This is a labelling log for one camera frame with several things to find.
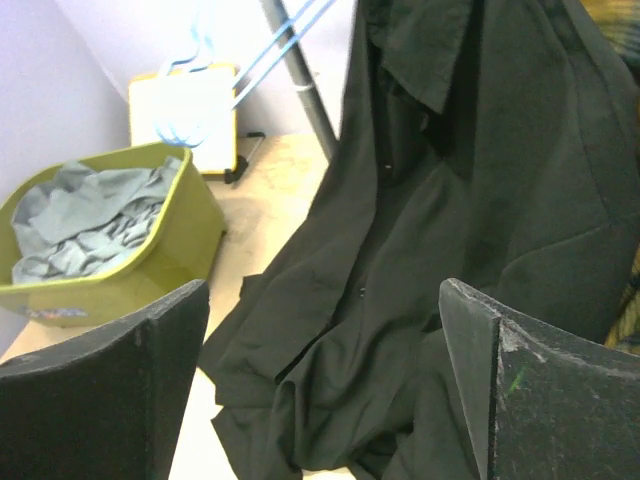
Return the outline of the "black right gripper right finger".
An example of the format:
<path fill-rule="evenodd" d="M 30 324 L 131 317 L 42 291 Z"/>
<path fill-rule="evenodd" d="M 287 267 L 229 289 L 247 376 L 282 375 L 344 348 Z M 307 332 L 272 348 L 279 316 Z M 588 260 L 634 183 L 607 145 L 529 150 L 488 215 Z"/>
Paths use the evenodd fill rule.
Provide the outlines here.
<path fill-rule="evenodd" d="M 456 280 L 439 310 L 483 479 L 636 479 L 639 359 Z"/>

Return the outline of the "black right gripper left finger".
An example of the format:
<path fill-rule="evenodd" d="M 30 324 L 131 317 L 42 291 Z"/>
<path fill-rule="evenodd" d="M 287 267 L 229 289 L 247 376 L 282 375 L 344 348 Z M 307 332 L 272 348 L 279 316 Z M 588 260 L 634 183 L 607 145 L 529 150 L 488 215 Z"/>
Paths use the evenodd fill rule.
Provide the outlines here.
<path fill-rule="evenodd" d="M 208 315 L 194 280 L 3 363 L 2 478 L 168 478 Z"/>

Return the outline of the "grey button shirt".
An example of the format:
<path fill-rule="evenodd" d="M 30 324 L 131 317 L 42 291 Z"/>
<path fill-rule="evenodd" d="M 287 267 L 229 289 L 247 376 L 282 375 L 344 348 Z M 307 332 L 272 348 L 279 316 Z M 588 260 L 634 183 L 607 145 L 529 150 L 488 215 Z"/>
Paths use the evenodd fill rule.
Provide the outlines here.
<path fill-rule="evenodd" d="M 20 250 L 12 283 L 88 277 L 120 266 L 150 235 L 181 164 L 168 156 L 155 168 L 98 171 L 73 161 L 30 188 L 11 218 Z"/>

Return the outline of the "light blue wire hanger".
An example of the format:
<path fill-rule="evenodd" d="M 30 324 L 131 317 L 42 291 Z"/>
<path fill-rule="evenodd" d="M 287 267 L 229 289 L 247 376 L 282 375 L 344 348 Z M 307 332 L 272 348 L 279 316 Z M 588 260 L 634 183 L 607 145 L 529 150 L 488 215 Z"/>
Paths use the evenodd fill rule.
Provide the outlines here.
<path fill-rule="evenodd" d="M 265 43 L 254 58 L 233 77 L 232 82 L 229 84 L 229 89 L 235 92 L 250 72 L 258 66 L 274 48 L 278 48 L 277 55 L 273 57 L 271 62 L 266 65 L 258 75 L 251 78 L 241 89 L 240 93 L 235 95 L 233 102 L 230 103 L 226 109 L 234 112 L 245 98 L 262 83 L 289 51 L 298 45 L 299 41 L 334 4 L 334 1 L 326 1 L 323 5 L 320 5 L 317 1 L 306 1 L 293 17 L 285 14 L 284 19 L 276 28 L 269 41 Z M 213 65 L 213 57 L 211 56 L 213 52 L 212 37 L 206 35 L 202 30 L 204 23 L 201 21 L 201 15 L 203 12 L 204 10 L 201 9 L 196 14 L 190 27 L 192 42 L 195 46 L 194 51 L 186 58 L 166 60 L 157 72 L 158 78 L 165 78 L 179 71 L 189 74 L 197 73 L 207 70 Z M 199 125 L 187 135 L 180 135 L 175 127 L 175 123 L 171 120 L 161 120 L 159 117 L 154 121 L 154 127 L 160 140 L 169 145 L 194 148 L 203 143 L 208 137 L 208 134 L 200 134 L 200 132 L 207 127 L 207 123 Z"/>
<path fill-rule="evenodd" d="M 284 63 L 317 139 L 331 149 L 335 134 L 300 41 L 333 5 L 332 1 L 306 1 L 290 15 L 281 1 L 263 1 L 265 16 L 274 22 L 271 37 L 240 70 L 232 70 L 229 79 L 215 81 L 206 77 L 214 66 L 215 49 L 211 9 L 203 4 L 189 28 L 193 51 L 166 60 L 157 72 L 160 104 L 154 127 L 160 140 L 190 148 L 201 145 L 217 129 L 216 115 L 236 111 Z"/>

